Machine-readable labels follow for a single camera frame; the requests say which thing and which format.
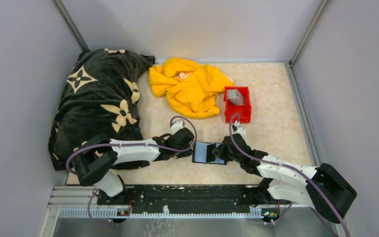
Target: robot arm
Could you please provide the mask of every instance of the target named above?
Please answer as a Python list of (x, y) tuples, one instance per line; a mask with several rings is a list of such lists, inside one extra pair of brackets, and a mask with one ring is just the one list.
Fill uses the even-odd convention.
[(280, 164), (279, 166), (271, 165), (246, 157), (235, 147), (229, 136), (226, 136), (222, 144), (213, 151), (216, 156), (226, 161), (238, 162), (246, 172), (264, 177), (257, 187), (257, 192), (253, 193), (260, 196), (261, 202), (270, 203), (275, 199), (297, 202), (316, 209), (327, 220), (339, 223), (333, 211), (316, 189), (304, 177), (285, 166), (289, 165), (300, 170), (311, 179), (328, 197), (341, 217), (345, 216), (357, 193), (331, 165), (326, 163), (320, 166), (296, 165), (277, 159), (267, 152), (252, 150), (244, 140), (245, 129), (238, 123), (235, 123), (232, 128), (234, 131), (233, 138), (244, 152), (261, 160)]
[[(80, 185), (95, 186), (108, 196), (114, 197), (124, 191), (125, 184), (120, 176), (110, 172), (113, 165), (138, 160), (168, 160), (191, 155), (192, 149), (185, 152), (164, 149), (168, 147), (182, 150), (190, 146), (194, 135), (184, 125), (184, 121), (178, 120), (171, 125), (172, 134), (143, 141), (119, 141), (109, 139), (105, 134), (93, 137), (86, 146), (102, 143), (109, 143), (111, 146), (84, 151), (72, 159)], [(95, 150), (102, 155), (98, 157)]]

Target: white wall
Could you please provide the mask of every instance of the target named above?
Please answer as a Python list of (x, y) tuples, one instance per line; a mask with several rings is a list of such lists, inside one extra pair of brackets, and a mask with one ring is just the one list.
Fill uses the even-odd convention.
[(290, 60), (320, 0), (63, 0), (91, 49), (158, 62)]
[(379, 237), (379, 1), (332, 1), (296, 65), (324, 160), (357, 190), (357, 237)]
[(50, 0), (0, 0), (0, 237), (37, 236), (56, 173), (47, 141), (80, 48)]

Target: red bin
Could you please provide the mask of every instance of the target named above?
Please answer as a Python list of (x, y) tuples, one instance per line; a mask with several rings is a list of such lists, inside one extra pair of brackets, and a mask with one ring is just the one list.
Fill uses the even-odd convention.
[[(245, 105), (234, 105), (227, 99), (227, 90), (237, 89), (240, 94), (245, 98)], [(247, 86), (226, 86), (225, 87), (225, 117), (226, 122), (230, 122), (230, 118), (232, 115), (239, 113), (240, 114), (240, 122), (250, 122), (251, 121), (251, 113), (252, 106), (251, 100), (249, 98), (249, 88)]]

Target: black blanket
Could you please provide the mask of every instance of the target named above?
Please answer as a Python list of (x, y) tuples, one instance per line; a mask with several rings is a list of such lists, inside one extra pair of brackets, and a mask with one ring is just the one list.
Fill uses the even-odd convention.
[[(136, 82), (153, 63), (153, 56), (128, 50), (99, 49), (79, 56), (63, 89), (48, 143), (55, 170), (66, 169), (74, 150), (99, 133), (117, 140), (143, 139)], [(147, 165), (147, 161), (137, 161), (114, 168)]]

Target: yellow towel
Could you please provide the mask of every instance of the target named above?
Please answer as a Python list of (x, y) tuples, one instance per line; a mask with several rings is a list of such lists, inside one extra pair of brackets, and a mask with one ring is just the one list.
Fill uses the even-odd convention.
[(224, 92), (225, 86), (234, 86), (219, 68), (181, 58), (170, 58), (163, 66), (151, 67), (149, 85), (155, 96), (166, 95), (172, 109), (190, 119), (218, 115), (217, 94)]

